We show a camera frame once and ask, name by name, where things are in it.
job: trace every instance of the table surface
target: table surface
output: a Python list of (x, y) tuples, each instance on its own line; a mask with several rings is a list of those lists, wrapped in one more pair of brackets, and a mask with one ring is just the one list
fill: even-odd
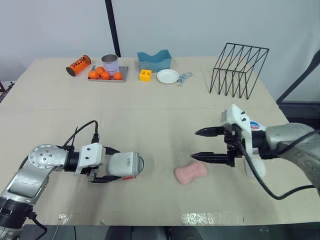
[[(90, 184), (84, 175), (53, 172), (35, 205), (43, 224), (175, 226), (195, 214), (207, 220), (202, 222), (205, 225), (320, 221), (315, 189), (274, 200), (246, 176), (242, 159), (236, 160), (235, 168), (205, 164), (208, 175), (187, 185), (175, 179), (174, 169), (192, 163), (192, 153), (226, 152), (223, 136), (194, 133), (220, 126), (221, 113), (231, 104), (265, 126), (287, 123), (260, 80), (246, 100), (208, 93), (216, 57), (173, 58), (172, 69), (193, 73), (182, 86), (163, 85), (155, 74), (150, 82), (140, 82), (138, 60), (133, 57), (119, 59), (120, 66), (129, 67), (126, 83), (89, 82), (89, 68), (76, 77), (66, 72), (74, 60), (36, 59), (0, 104), (0, 189), (32, 148), (61, 145), (76, 126), (94, 119), (99, 122), (101, 144), (139, 152), (145, 168), (136, 179), (107, 184)], [(92, 64), (101, 65), (101, 61), (94, 58)], [(77, 136), (77, 150), (90, 143), (92, 133), (89, 127)], [(278, 195), (310, 184), (289, 161), (272, 159), (265, 165), (264, 180)]]

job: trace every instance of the yellow shape block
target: yellow shape block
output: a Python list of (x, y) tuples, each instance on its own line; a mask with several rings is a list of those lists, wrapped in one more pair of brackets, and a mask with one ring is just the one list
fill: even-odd
[(141, 72), (139, 74), (139, 80), (143, 82), (150, 82), (152, 71), (141, 69)]

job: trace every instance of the orange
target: orange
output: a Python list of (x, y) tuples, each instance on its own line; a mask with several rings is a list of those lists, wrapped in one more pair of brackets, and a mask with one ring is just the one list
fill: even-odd
[(121, 72), (115, 72), (114, 74), (113, 74), (113, 79), (114, 80), (122, 80), (122, 74), (121, 74)]
[(89, 78), (90, 79), (97, 79), (98, 78), (98, 73), (96, 71), (90, 71), (89, 72)]
[(95, 71), (99, 74), (99, 76), (101, 77), (101, 73), (103, 73), (105, 71), (105, 69), (102, 66), (98, 66), (95, 68)]
[(107, 72), (107, 71), (103, 71), (103, 72), (100, 74), (100, 77), (101, 77), (103, 80), (110, 80), (110, 73)]

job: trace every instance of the blue bowl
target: blue bowl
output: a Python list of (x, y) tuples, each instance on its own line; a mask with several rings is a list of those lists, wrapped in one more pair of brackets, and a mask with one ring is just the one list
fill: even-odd
[(156, 55), (150, 56), (145, 52), (138, 52), (139, 67), (157, 73), (163, 69), (170, 69), (172, 57), (168, 49), (159, 51)]

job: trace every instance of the black wire rack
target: black wire rack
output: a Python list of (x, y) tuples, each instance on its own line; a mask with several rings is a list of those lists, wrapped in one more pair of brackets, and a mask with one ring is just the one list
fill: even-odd
[(209, 93), (215, 88), (218, 94), (249, 99), (268, 52), (269, 48), (227, 42), (213, 67)]

